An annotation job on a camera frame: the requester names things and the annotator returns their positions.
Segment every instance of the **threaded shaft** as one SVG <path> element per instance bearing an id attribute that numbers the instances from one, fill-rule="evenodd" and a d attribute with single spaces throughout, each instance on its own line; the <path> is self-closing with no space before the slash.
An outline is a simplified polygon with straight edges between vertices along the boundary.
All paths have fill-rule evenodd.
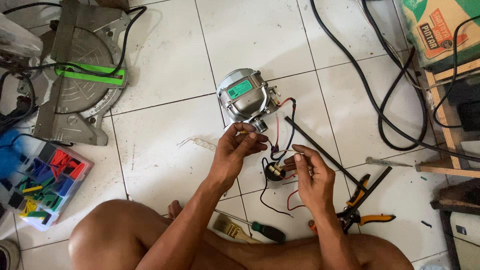
<path id="1" fill-rule="evenodd" d="M 255 127 L 258 129 L 258 132 L 263 133 L 268 130 L 267 124 L 265 124 L 265 121 L 261 119 L 257 119 L 255 123 L 253 123 Z"/>

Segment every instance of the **miter saw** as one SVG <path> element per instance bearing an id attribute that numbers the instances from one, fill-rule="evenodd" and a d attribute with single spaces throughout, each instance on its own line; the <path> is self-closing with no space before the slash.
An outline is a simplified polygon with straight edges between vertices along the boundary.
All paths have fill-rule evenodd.
<path id="1" fill-rule="evenodd" d="M 29 66 L 55 62 L 74 63 L 96 73 L 110 73 L 120 62 L 119 34 L 130 18 L 118 9 L 62 1 L 58 23 L 40 36 L 43 52 L 29 59 Z M 127 83 L 125 64 L 112 76 L 99 77 L 71 66 L 32 71 L 30 77 L 38 108 L 33 135 L 48 140 L 107 145 L 102 117 L 119 98 Z M 18 92 L 26 94 L 27 82 Z"/>

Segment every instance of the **black metal rod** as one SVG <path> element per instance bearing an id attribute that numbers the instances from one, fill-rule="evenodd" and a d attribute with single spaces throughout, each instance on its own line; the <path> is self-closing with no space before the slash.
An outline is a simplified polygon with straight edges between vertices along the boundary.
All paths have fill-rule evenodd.
<path id="1" fill-rule="evenodd" d="M 370 194 L 378 187 L 378 185 L 383 181 L 383 179 L 387 176 L 387 174 L 392 170 L 392 167 L 388 166 L 385 171 L 378 177 L 377 181 L 373 183 L 373 185 L 363 194 L 363 196 L 360 198 L 360 200 L 352 207 L 348 212 L 345 214 L 343 217 L 343 220 L 349 220 L 351 219 L 351 215 L 353 215 L 353 212 L 355 212 L 360 205 L 370 196 Z"/>
<path id="2" fill-rule="evenodd" d="M 332 156 L 330 156 L 327 153 L 327 151 L 325 151 L 312 138 L 310 138 L 310 136 L 308 136 L 299 126 L 297 126 L 297 124 L 292 122 L 290 117 L 288 117 L 288 116 L 285 117 L 285 120 L 290 125 L 292 125 L 298 132 L 300 132 L 300 134 L 302 134 L 305 137 L 305 139 L 307 139 L 307 141 L 309 141 L 313 146 L 315 146 L 315 148 L 317 148 L 329 161 L 331 161 L 337 168 L 339 168 L 351 181 L 353 181 L 359 187 L 359 189 L 363 190 L 365 193 L 367 192 L 367 189 L 364 186 L 362 186 L 362 184 L 360 184 L 360 182 L 358 182 L 358 180 L 355 179 L 355 177 L 353 177 L 353 175 L 351 175 L 347 170 L 345 170 L 345 168 L 343 168 L 343 166 L 340 165 L 340 163 L 338 163 Z"/>

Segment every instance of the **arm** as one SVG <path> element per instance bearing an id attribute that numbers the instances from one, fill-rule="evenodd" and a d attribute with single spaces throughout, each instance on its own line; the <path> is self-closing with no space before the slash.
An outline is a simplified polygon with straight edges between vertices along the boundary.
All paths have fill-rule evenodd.
<path id="1" fill-rule="evenodd" d="M 296 168 L 299 172 L 299 195 L 317 226 L 322 269 L 360 270 L 360 263 L 336 218 L 333 206 L 335 172 L 325 164 L 317 151 L 301 145 L 292 147 L 303 155 L 295 154 L 286 159 L 284 170 Z"/>
<path id="2" fill-rule="evenodd" d="M 142 269 L 190 269 L 200 241 L 222 196 L 240 173 L 243 158 L 266 150 L 268 138 L 255 133 L 255 127 L 234 123 L 218 142 L 214 161 L 207 178 L 182 210 L 148 250 L 137 266 Z"/>

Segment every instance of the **bare foot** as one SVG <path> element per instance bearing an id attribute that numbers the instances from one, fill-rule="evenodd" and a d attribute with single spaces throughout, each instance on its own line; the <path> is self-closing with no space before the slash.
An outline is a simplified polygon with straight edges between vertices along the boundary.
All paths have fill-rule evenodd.
<path id="1" fill-rule="evenodd" d="M 180 212 L 182 210 L 183 208 L 180 206 L 180 202 L 178 202 L 177 200 L 174 200 L 168 206 L 168 218 L 174 221 L 180 215 Z"/>

